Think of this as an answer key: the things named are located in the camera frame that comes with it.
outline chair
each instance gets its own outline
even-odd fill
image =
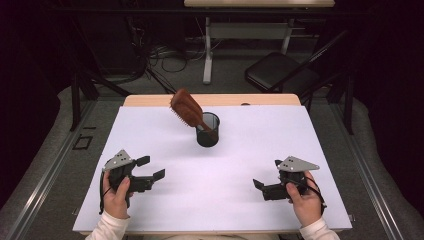
[[[270,53],[245,70],[245,79],[264,93],[296,94],[302,100],[302,104],[308,102],[307,110],[309,112],[313,93],[339,79],[343,72],[340,71],[326,79],[321,79],[318,73],[308,67],[340,42],[347,33],[347,31],[341,32],[302,63],[298,63],[280,52]]]

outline black cup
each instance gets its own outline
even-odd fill
[[[219,140],[219,118],[211,112],[203,113],[203,121],[211,128],[204,130],[201,126],[196,127],[197,142],[202,147],[213,147]]]

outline black cable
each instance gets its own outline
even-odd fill
[[[108,80],[109,82],[115,84],[115,85],[120,85],[120,84],[124,84],[124,83],[129,83],[132,81],[135,81],[139,78],[141,78],[144,74],[145,70],[142,70],[141,72],[135,72],[133,74],[131,74],[131,76],[124,78],[124,79],[119,79],[119,80]]]
[[[164,66],[164,62],[165,62],[165,59],[169,59],[169,58],[176,58],[176,59],[181,59],[181,60],[183,60],[184,61],[184,65],[180,68],[180,69],[177,69],[177,70],[167,70],[166,68],[165,68],[165,66]],[[169,73],[177,73],[177,72],[181,72],[181,71],[183,71],[186,67],[187,67],[187,58],[185,57],[185,56],[181,56],[181,58],[179,58],[178,57],[178,55],[176,55],[176,56],[174,56],[174,57],[164,57],[164,58],[162,58],[162,63],[161,63],[161,68],[165,71],[165,72],[169,72]]]
[[[195,57],[197,57],[197,55],[199,55],[201,49],[204,49],[204,46],[201,43],[200,44],[199,43],[193,43],[193,44],[194,45],[197,45],[197,50],[196,51],[191,51],[191,52],[194,52],[194,54],[192,56],[190,56],[190,57],[187,58],[189,61],[191,61],[191,60],[197,60],[197,59],[195,59]]]
[[[102,171],[102,174],[100,175],[100,212],[99,215],[101,215],[103,213],[103,209],[104,209],[104,201],[103,201],[103,177],[104,177],[105,173]]]
[[[317,187],[318,191],[321,192],[321,190],[319,189],[318,184],[315,182],[315,180],[308,178],[306,176],[305,176],[305,178],[308,179],[309,181],[313,182],[315,184],[315,187]]]
[[[106,194],[110,191],[110,189],[112,189],[112,187],[108,188],[108,189],[105,191],[105,193],[103,193],[103,195],[102,195],[102,196],[103,196],[103,197],[104,197],[104,196],[106,196]]]
[[[177,92],[177,90],[175,90],[175,88],[171,85],[171,83],[169,83],[165,78],[160,79],[156,75],[156,73],[154,72],[153,69],[146,68],[146,71],[150,74],[151,77],[153,77],[156,80],[156,82],[159,83],[159,85],[162,86],[162,88],[165,90],[166,93],[169,94],[169,93],[176,93]]]
[[[158,51],[157,51],[157,49],[154,49],[153,51],[155,51],[154,53],[156,54],[156,56],[158,56],[159,55],[159,53],[158,53]],[[149,66],[150,67],[152,67],[152,66],[156,66],[158,63],[159,63],[159,57],[152,57],[151,55],[149,56],[149,58],[147,59],[148,60],[148,62],[149,62]]]

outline white table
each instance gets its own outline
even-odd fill
[[[128,234],[297,232],[300,224],[287,200],[264,201],[252,181],[279,182],[274,160],[289,155],[321,167],[312,173],[328,205],[328,226],[352,227],[308,113],[295,95],[193,97],[204,111],[220,117],[218,144],[197,144],[195,130],[168,107],[170,95],[129,97],[116,117],[74,231],[88,234],[96,226],[101,169],[121,149],[132,158],[151,156],[149,164],[133,170],[134,176],[166,169],[151,191],[131,198]],[[223,106],[226,101],[230,106]]]

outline floor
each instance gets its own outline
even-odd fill
[[[243,69],[258,56],[279,49],[280,43],[229,40],[217,41],[215,45],[210,85],[202,83],[203,62],[199,55],[199,59],[188,62],[160,59],[152,62],[152,69],[175,88],[186,87],[192,93],[257,93],[244,81]],[[313,46],[313,39],[293,39],[289,54],[302,59]],[[146,75],[119,86],[138,94],[164,93],[158,83]],[[91,181],[93,164],[101,154],[116,111],[123,102],[123,98],[110,89],[102,85],[97,89],[101,95],[98,101],[86,101],[83,97],[82,122],[74,132],[69,132],[72,124],[70,89],[59,94],[61,109],[54,127],[27,174],[1,209],[0,239],[83,238],[72,232],[72,225],[85,196],[83,189]],[[328,105],[321,96],[314,99],[311,119],[346,208],[356,219],[352,230],[340,233],[342,239],[419,239],[424,234],[423,219],[403,199],[379,161],[366,108],[355,101],[354,135],[347,134],[341,125],[339,105]],[[89,151],[78,150],[76,143],[81,136],[93,137]]]

